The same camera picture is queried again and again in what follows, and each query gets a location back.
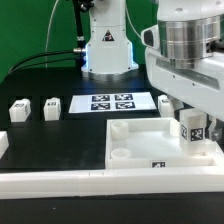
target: circular hole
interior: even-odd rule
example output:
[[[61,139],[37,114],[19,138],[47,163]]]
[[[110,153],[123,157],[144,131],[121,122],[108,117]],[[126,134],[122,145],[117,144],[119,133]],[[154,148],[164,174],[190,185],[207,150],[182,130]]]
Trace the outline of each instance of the circular hole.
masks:
[[[220,2],[220,1],[218,1],[218,2],[216,2],[216,6],[221,6],[222,5],[222,2]]]
[[[175,10],[175,12],[178,12],[178,13],[180,13],[182,11],[183,11],[183,8],[176,8],[176,10]]]

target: white block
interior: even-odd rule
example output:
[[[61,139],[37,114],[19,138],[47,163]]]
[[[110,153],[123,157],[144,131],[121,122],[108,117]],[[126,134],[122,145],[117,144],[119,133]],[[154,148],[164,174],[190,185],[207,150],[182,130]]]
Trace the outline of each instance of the white block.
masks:
[[[174,118],[174,108],[166,95],[161,95],[158,97],[158,110],[161,117]]]
[[[11,122],[24,122],[31,113],[28,99],[16,100],[9,109]]]
[[[9,147],[8,136],[6,131],[0,131],[0,159]]]
[[[205,128],[207,115],[196,109],[180,111],[180,147],[188,155],[207,152]]]
[[[58,98],[46,100],[44,105],[45,121],[57,121],[61,114],[61,102]]]

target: black cable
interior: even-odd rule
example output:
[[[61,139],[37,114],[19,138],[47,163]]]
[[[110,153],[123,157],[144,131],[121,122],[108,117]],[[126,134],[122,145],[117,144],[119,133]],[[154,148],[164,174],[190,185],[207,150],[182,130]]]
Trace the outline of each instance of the black cable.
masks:
[[[55,51],[55,52],[46,52],[46,53],[40,53],[40,54],[36,54],[33,56],[30,56],[26,59],[23,59],[22,61],[16,63],[10,70],[8,73],[11,73],[13,70],[15,70],[16,68],[18,68],[20,65],[31,61],[33,59],[36,58],[41,58],[41,57],[46,57],[46,56],[53,56],[53,55],[61,55],[61,54],[73,54],[73,50],[65,50],[65,51]]]
[[[76,31],[77,31],[77,44],[78,47],[84,48],[86,45],[84,35],[83,35],[83,29],[82,29],[82,20],[79,10],[79,2],[78,0],[72,0],[73,3],[73,9],[75,13],[75,24],[76,24]]]
[[[10,71],[8,73],[8,75],[11,75],[12,73],[16,72],[16,71],[20,71],[22,69],[25,69],[25,68],[29,68],[29,67],[33,67],[33,66],[37,66],[37,65],[43,65],[43,64],[46,64],[46,63],[55,63],[55,62],[62,62],[62,61],[72,61],[72,60],[80,60],[80,58],[64,58],[64,59],[58,59],[58,60],[51,60],[51,61],[48,61],[48,62],[39,62],[39,63],[35,63],[35,64],[31,64],[31,65],[26,65],[26,66],[23,66],[23,67],[20,67],[20,68],[16,68],[12,71]]]

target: small white cube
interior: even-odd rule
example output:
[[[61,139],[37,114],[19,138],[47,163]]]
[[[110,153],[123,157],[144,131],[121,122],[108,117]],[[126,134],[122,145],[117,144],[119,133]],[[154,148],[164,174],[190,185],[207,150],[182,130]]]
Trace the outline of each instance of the small white cube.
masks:
[[[16,100],[9,109],[11,122],[24,122],[31,113],[28,99]]]
[[[0,131],[0,159],[9,147],[8,136],[6,131]]]
[[[166,95],[158,97],[158,110],[161,117],[174,117],[174,108]]]
[[[46,100],[44,105],[45,121],[57,121],[61,114],[61,102],[58,98]]]

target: robot logo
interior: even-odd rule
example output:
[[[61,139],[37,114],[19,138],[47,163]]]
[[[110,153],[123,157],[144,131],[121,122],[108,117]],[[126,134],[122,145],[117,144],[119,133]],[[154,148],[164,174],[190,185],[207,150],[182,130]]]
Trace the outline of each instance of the robot logo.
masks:
[[[102,41],[114,41],[114,38],[113,38],[110,30],[107,30]]]

